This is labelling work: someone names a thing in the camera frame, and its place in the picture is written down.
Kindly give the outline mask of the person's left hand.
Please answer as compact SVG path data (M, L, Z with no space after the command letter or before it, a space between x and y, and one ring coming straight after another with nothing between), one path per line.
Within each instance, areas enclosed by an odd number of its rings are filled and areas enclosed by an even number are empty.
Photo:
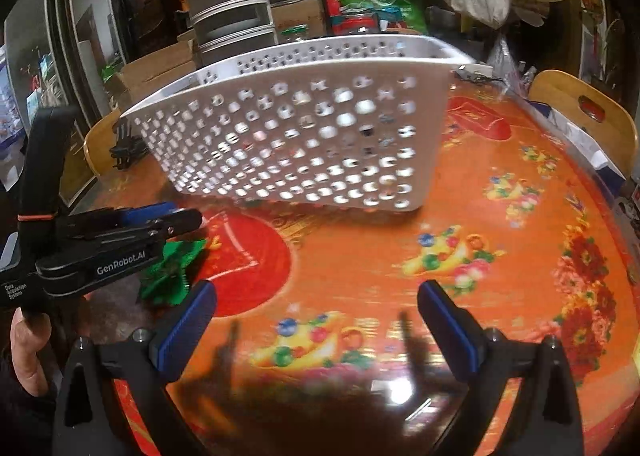
M47 314L26 317L21 308L15 310L10 332L12 365L17 381L31 396L43 396L49 391L38 353L47 346L51 331Z

